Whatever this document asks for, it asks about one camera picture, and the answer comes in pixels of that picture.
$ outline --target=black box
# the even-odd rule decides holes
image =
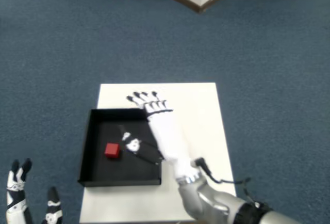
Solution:
[[[121,127],[157,146],[140,109],[93,109],[90,112],[78,182],[85,187],[160,185],[161,163],[154,165],[125,149]],[[107,158],[107,143],[120,144],[119,158]]]

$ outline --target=red object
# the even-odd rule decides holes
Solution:
[[[104,152],[105,156],[108,158],[118,158],[119,156],[119,144],[108,143]]]

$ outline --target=robotic arm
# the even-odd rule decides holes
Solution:
[[[187,213],[209,224],[299,224],[260,203],[247,203],[211,188],[191,158],[173,109],[156,92],[134,92],[127,99],[144,110],[158,148],[174,168],[179,193]]]

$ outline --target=cable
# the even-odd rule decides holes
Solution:
[[[220,179],[220,180],[216,180],[213,176],[212,176],[212,172],[211,170],[208,168],[206,162],[205,162],[205,159],[204,158],[198,158],[198,159],[195,159],[194,160],[194,163],[196,166],[199,166],[202,168],[202,170],[206,173],[206,175],[208,175],[208,177],[215,183],[217,184],[222,184],[222,183],[226,183],[226,184],[241,184],[243,186],[243,191],[244,191],[244,194],[246,195],[246,197],[251,201],[253,202],[254,204],[256,203],[251,195],[249,194],[247,188],[246,188],[246,184],[251,181],[251,178],[246,178],[244,180],[239,180],[239,181],[228,181],[228,180],[224,180],[224,179]]]

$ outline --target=gray carpet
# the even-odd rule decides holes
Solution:
[[[88,111],[100,83],[136,82],[216,82],[234,177],[328,223],[329,57],[330,0],[221,0],[202,15],[173,0],[0,0],[0,223],[26,157],[35,223],[52,185],[78,223]]]

